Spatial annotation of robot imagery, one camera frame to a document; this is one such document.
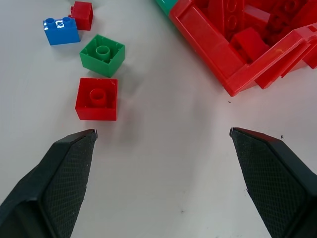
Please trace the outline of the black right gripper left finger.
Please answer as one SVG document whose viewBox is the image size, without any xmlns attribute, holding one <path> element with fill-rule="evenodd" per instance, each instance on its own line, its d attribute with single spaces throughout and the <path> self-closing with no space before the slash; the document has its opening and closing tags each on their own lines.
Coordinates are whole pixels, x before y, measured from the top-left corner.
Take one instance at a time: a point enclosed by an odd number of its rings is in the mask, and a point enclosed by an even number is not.
<svg viewBox="0 0 317 238">
<path fill-rule="evenodd" d="M 69 238 L 85 197 L 95 129 L 56 141 L 0 206 L 2 238 Z"/>
</svg>

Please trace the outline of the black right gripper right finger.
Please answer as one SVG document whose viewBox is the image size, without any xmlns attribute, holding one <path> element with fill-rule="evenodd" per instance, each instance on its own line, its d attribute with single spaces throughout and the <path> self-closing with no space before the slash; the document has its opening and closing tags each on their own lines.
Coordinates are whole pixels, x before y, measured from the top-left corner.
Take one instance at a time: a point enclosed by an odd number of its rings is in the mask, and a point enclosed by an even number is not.
<svg viewBox="0 0 317 238">
<path fill-rule="evenodd" d="M 230 130 L 247 192 L 273 238 L 317 236 L 317 176 L 280 139 Z"/>
</svg>

